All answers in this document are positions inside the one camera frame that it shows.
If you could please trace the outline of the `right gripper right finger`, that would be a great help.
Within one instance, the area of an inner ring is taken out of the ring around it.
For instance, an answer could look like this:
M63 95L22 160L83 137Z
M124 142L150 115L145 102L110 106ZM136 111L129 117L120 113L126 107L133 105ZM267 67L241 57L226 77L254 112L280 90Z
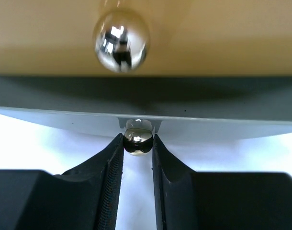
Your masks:
M292 230L292 177L282 172L196 172L154 136L159 230Z

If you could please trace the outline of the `pale bottom drawer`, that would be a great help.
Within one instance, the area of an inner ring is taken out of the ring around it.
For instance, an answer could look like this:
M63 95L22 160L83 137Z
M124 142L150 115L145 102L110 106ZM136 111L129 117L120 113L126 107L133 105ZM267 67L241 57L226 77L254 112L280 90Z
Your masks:
M292 122L79 114L0 107L0 115L90 135L101 144L127 129L144 129L177 144L269 137L292 132Z

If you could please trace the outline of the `yellow drawer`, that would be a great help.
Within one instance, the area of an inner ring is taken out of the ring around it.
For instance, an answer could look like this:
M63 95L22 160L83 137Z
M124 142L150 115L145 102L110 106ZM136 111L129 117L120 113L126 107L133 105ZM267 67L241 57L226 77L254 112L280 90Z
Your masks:
M95 34L114 12L150 41L128 73L95 54ZM0 0L0 74L291 76L292 0Z

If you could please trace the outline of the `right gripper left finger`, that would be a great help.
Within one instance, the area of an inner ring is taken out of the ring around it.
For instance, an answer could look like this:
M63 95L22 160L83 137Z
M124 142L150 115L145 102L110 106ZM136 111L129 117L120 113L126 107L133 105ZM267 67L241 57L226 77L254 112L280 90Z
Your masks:
M0 230L113 230L123 172L122 134L64 172L0 170Z

